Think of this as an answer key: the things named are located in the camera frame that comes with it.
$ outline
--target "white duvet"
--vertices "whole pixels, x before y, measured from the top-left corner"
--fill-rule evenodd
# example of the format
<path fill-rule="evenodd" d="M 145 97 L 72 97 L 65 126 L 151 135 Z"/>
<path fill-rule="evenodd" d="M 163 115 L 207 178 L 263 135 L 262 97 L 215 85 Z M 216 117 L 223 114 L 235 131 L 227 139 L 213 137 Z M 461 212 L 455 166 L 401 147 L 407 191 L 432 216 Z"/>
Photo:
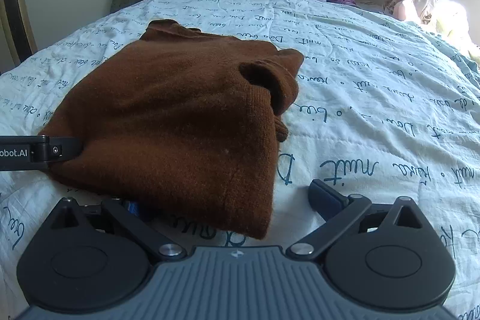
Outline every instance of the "white duvet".
<path fill-rule="evenodd" d="M 376 203 L 407 195 L 454 257 L 457 277 L 446 306 L 459 318 L 480 316 L 477 66 L 413 25 L 315 0 L 145 0 L 0 76 L 0 134 L 37 134 L 72 86 L 138 39 L 149 21 L 163 18 L 295 48 L 305 61 L 299 96 L 283 116 L 290 132 L 280 146 L 266 240 L 174 215 L 157 222 L 160 230 L 186 246 L 285 248 L 322 223 L 307 200 L 314 178 Z M 59 198 L 98 200 L 40 172 L 0 172 L 0 193 L 0 318 L 6 320 L 27 305 L 17 261 Z"/>

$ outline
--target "screw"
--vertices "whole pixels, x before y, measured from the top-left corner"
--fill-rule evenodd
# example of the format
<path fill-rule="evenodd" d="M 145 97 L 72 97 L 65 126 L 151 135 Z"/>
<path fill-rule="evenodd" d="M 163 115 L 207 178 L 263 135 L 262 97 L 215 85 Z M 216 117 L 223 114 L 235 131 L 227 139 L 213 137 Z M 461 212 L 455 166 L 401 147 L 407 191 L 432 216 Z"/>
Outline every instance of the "screw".
<path fill-rule="evenodd" d="M 163 256 L 176 256 L 180 255 L 182 253 L 182 247 L 180 247 L 178 244 L 174 243 L 168 243 L 162 245 L 159 249 L 158 252 L 163 255 Z"/>
<path fill-rule="evenodd" d="M 290 247 L 290 250 L 296 255 L 310 255 L 315 248 L 308 243 L 296 243 Z"/>

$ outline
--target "bed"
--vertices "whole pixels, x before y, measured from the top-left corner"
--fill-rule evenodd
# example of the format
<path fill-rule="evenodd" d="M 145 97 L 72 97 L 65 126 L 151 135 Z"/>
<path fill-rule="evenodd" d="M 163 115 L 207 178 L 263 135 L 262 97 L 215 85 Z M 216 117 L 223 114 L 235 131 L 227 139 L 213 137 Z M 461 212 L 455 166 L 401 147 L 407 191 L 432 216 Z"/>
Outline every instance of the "bed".
<path fill-rule="evenodd" d="M 446 307 L 480 316 L 480 76 L 476 63 L 410 23 L 315 0 L 113 0 L 112 14 L 45 48 L 0 76 L 0 134 L 36 134 L 63 97 L 153 19 L 204 32 L 267 40 L 305 56 L 299 95 L 283 116 L 274 213 L 263 241 L 164 214 L 160 231 L 186 247 L 278 244 L 323 223 L 307 187 L 319 178 L 376 203 L 412 197 L 457 267 Z M 0 172 L 0 314 L 27 303 L 16 263 L 59 198 L 99 196 L 41 172 Z"/>

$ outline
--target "black plastic part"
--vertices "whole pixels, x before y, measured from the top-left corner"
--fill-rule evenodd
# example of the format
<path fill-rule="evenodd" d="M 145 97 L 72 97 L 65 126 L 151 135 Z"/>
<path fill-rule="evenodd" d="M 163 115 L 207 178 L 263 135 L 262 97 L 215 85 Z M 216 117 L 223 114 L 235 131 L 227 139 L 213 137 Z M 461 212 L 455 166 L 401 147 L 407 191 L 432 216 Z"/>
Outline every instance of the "black plastic part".
<path fill-rule="evenodd" d="M 320 179 L 311 181 L 308 189 L 308 202 L 325 221 L 339 214 L 349 205 L 348 197 L 344 197 Z"/>
<path fill-rule="evenodd" d="M 297 242 L 311 244 L 312 254 L 296 255 L 290 248 L 286 254 L 322 262 L 332 285 L 366 307 L 415 312 L 443 304 L 455 263 L 417 204 L 410 197 L 393 205 L 347 199 L 345 207 L 346 197 L 314 180 L 309 201 L 327 222 Z M 340 212 L 332 217 L 329 208 Z"/>
<path fill-rule="evenodd" d="M 45 170 L 74 159 L 82 147 L 73 137 L 0 136 L 0 171 Z"/>
<path fill-rule="evenodd" d="M 180 260 L 187 255 L 187 251 L 182 248 L 182 252 L 176 256 L 165 257 L 159 253 L 159 248 L 164 244 L 177 244 L 166 236 L 147 226 L 142 220 L 134 214 L 128 212 L 121 204 L 111 199 L 102 201 L 102 215 L 106 216 L 114 225 L 116 233 L 124 235 L 133 240 L 147 253 L 152 263 L 162 260 Z"/>
<path fill-rule="evenodd" d="M 102 216 L 100 205 L 85 205 L 80 207 L 91 226 L 99 231 L 114 234 L 113 224 Z"/>
<path fill-rule="evenodd" d="M 96 231 L 77 202 L 63 198 L 21 256 L 17 278 L 30 305 L 86 313 L 127 298 L 149 269 L 138 245 Z"/>
<path fill-rule="evenodd" d="M 413 200 L 400 198 L 378 229 L 335 243 L 324 270 L 345 295 L 381 310 L 443 304 L 455 279 L 454 261 L 428 220 Z"/>

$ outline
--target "white cloth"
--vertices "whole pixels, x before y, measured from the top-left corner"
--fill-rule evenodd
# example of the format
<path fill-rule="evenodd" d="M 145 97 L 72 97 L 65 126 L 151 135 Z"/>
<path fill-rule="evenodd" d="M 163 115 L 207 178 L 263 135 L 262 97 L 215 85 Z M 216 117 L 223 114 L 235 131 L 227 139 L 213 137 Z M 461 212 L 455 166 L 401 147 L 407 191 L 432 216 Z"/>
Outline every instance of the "white cloth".
<path fill-rule="evenodd" d="M 407 195 L 455 258 L 447 308 L 462 315 L 479 304 L 477 66 L 413 24 L 315 0 L 145 0 L 0 76 L 0 134 L 36 134 L 76 83 L 161 18 L 208 33 L 269 40 L 305 55 L 298 99 L 283 116 L 289 138 L 280 146 L 265 241 L 171 215 L 167 224 L 157 222 L 161 231 L 186 246 L 285 248 L 322 223 L 307 200 L 314 178 L 376 203 Z M 7 318 L 26 306 L 16 263 L 59 198 L 74 196 L 81 204 L 98 199 L 40 172 L 2 172 L 0 192 L 0 317 Z"/>
<path fill-rule="evenodd" d="M 465 8 L 450 0 L 383 0 L 383 10 L 399 21 L 415 22 L 425 31 L 440 34 L 462 55 L 480 64 L 480 51 L 469 35 Z"/>

